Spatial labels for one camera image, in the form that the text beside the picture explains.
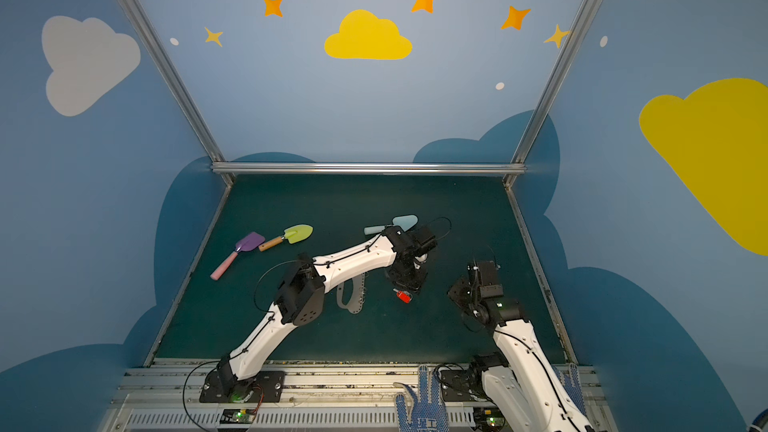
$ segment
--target purple toy shovel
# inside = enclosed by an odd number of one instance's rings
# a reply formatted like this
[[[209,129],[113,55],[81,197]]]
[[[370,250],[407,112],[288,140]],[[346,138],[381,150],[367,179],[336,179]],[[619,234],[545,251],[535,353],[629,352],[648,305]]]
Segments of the purple toy shovel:
[[[232,261],[235,260],[235,257],[237,257],[238,253],[250,252],[263,243],[264,237],[262,235],[256,234],[255,232],[246,235],[237,244],[235,244],[235,252],[232,252],[230,256],[221,263],[221,265],[216,267],[216,270],[213,274],[210,275],[210,277],[215,281],[219,280],[219,277],[221,277],[221,275],[226,271],[230,264],[232,264]]]

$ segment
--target yellow cloud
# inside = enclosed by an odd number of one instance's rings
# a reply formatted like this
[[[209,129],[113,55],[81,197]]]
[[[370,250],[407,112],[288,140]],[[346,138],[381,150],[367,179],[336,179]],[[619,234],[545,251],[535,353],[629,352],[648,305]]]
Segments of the yellow cloud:
[[[725,79],[658,96],[640,128],[733,240],[768,255],[768,87]]]
[[[326,39],[326,53],[337,59],[397,60],[407,57],[412,48],[394,22],[368,10],[350,12],[341,21],[339,33]]]

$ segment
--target aluminum frame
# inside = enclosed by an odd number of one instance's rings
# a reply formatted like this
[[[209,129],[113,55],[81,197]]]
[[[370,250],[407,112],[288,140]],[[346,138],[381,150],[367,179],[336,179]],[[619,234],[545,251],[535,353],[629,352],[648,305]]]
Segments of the aluminum frame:
[[[219,174],[517,175],[523,164],[411,164],[347,162],[214,162]]]
[[[538,286],[542,290],[544,301],[547,303],[547,310],[549,310],[549,317],[552,319],[554,331],[557,332],[558,337],[560,338],[560,342],[563,346],[565,359],[568,362],[578,364],[579,362],[576,359],[576,352],[574,351],[573,345],[571,344],[571,339],[568,336],[568,332],[565,330],[565,324],[563,323],[563,318],[560,315],[558,304],[554,301],[552,290],[550,289],[549,282],[547,281],[547,275],[544,273],[542,263],[538,260],[536,248],[534,247],[533,241],[531,240],[531,234],[528,233],[528,226],[525,225],[525,220],[523,219],[522,211],[518,205],[518,200],[515,198],[510,186],[504,186],[504,189],[507,191],[509,205],[512,207],[514,219],[518,223],[520,234],[522,235],[523,243],[525,244],[525,250],[528,252],[528,258],[531,259],[531,265],[533,266],[534,273],[536,274]]]
[[[158,32],[152,26],[139,0],[118,0],[118,3],[122,7],[123,12],[125,12],[125,15],[128,16],[130,24],[136,29],[136,33],[139,35],[144,47],[147,48],[152,61],[158,67],[163,80],[168,84],[168,89],[174,94],[174,98],[178,102],[181,111],[187,117],[192,130],[194,130],[197,139],[203,145],[208,157],[215,162],[226,160],[221,149],[216,144],[213,134],[208,129],[203,116],[200,114],[200,110],[181,80],[178,70],[170,60],[165,48],[163,48]],[[232,176],[223,174],[222,178],[228,186],[232,185]]]
[[[219,205],[216,207],[216,212],[214,212],[214,216],[210,220],[208,229],[206,229],[205,231],[205,236],[203,236],[203,241],[200,243],[200,246],[197,248],[197,253],[194,256],[194,259],[192,259],[192,264],[190,264],[190,267],[187,270],[187,275],[184,276],[184,280],[181,283],[181,287],[179,287],[179,291],[176,293],[176,297],[174,298],[174,301],[170,305],[170,310],[165,315],[165,320],[163,320],[163,324],[160,326],[158,335],[155,337],[155,340],[152,343],[152,348],[149,350],[149,353],[147,354],[147,358],[144,360],[145,367],[149,367],[150,365],[152,365],[152,362],[154,361],[154,356],[158,352],[158,349],[160,347],[160,342],[163,340],[165,331],[168,330],[170,321],[173,320],[174,315],[176,315],[176,309],[179,307],[179,302],[181,302],[182,296],[184,296],[184,293],[187,291],[187,285],[189,285],[190,283],[192,272],[194,272],[194,270],[197,268],[197,263],[200,262],[200,257],[203,255],[203,250],[205,250],[206,245],[208,245],[208,239],[210,238],[210,234],[214,231],[214,226],[216,226],[216,222],[219,221],[219,216],[221,216],[221,211],[224,210],[224,206],[226,205],[226,200],[230,197],[230,192],[232,192],[232,185],[227,184],[224,190],[224,194],[219,200]]]
[[[578,53],[581,43],[584,42],[584,37],[587,35],[592,20],[598,13],[600,5],[603,0],[582,0],[581,5],[576,13],[573,23],[571,24],[571,33],[566,36],[565,45],[560,49],[557,60],[552,67],[552,73],[550,73],[547,83],[544,86],[541,98],[536,104],[531,119],[528,120],[528,124],[523,131],[523,135],[520,138],[517,149],[514,150],[512,156],[512,163],[523,164],[525,159],[528,158],[528,153],[533,147],[533,142],[536,140],[539,131],[542,129],[544,120],[547,118],[554,100],[560,91],[560,87],[565,81],[565,77],[568,75],[568,71],[571,69],[576,54]],[[504,184],[511,186],[515,176],[509,174],[504,177]]]
[[[149,368],[128,369],[122,384],[110,402],[101,422],[100,432],[122,430],[197,430],[188,421],[181,405],[181,389],[192,369],[205,360],[159,359]],[[224,409],[236,404],[201,404],[197,401],[206,374],[215,366],[208,364],[192,374],[185,391],[187,409],[196,420],[209,428],[222,428],[218,419]],[[567,370],[567,365],[555,365]],[[249,430],[384,430],[397,431],[394,417],[394,397],[402,389],[393,385],[401,382],[416,386],[417,364],[358,364],[340,362],[308,362],[271,360],[264,370],[284,370],[283,396],[280,402],[262,404],[259,418]],[[592,367],[579,367],[587,416],[597,430],[618,432],[610,413],[600,379]],[[447,402],[451,430],[469,431],[472,408],[493,407],[490,402]],[[376,419],[360,420],[365,414]]]

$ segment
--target pink handle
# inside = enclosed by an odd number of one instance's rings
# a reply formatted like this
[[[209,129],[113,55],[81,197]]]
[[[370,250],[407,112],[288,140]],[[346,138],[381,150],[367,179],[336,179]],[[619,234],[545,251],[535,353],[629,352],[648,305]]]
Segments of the pink handle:
[[[235,260],[235,257],[237,257],[237,252],[232,252],[229,257],[226,258],[224,262],[221,263],[218,267],[216,267],[216,270],[213,274],[210,275],[210,277],[217,281],[219,280],[219,277],[221,277],[222,274],[228,269],[230,264],[232,264],[232,261]]]

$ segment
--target yellow star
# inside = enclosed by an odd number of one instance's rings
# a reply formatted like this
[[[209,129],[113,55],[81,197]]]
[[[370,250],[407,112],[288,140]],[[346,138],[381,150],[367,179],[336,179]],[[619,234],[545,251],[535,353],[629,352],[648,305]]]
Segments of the yellow star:
[[[280,2],[283,2],[283,0],[264,0],[264,4],[266,4],[264,17],[268,15],[276,15],[278,17],[282,17],[283,13],[280,12]]]
[[[507,21],[504,22],[504,25],[502,25],[502,30],[506,29],[507,27],[514,27],[515,29],[520,30],[520,27],[523,26],[523,19],[525,18],[525,15],[530,11],[531,9],[517,10],[510,6],[509,17],[507,17]]]
[[[554,35],[552,35],[552,37],[546,39],[544,41],[544,43],[554,42],[555,44],[557,44],[558,48],[560,48],[560,43],[561,43],[563,37],[565,37],[566,35],[568,35],[570,33],[571,33],[570,30],[566,30],[565,32],[560,30],[560,24],[557,24],[556,26],[554,26]]]
[[[426,10],[431,14],[432,1],[433,0],[416,0],[416,3],[413,5],[413,9],[411,10],[411,12],[416,12],[417,10]]]
[[[219,32],[218,34],[214,34],[210,30],[208,30],[208,27],[205,28],[205,31],[208,33],[208,38],[205,40],[206,42],[215,42],[219,44],[219,47],[221,47],[221,42],[219,42],[219,35],[223,34],[224,32]]]

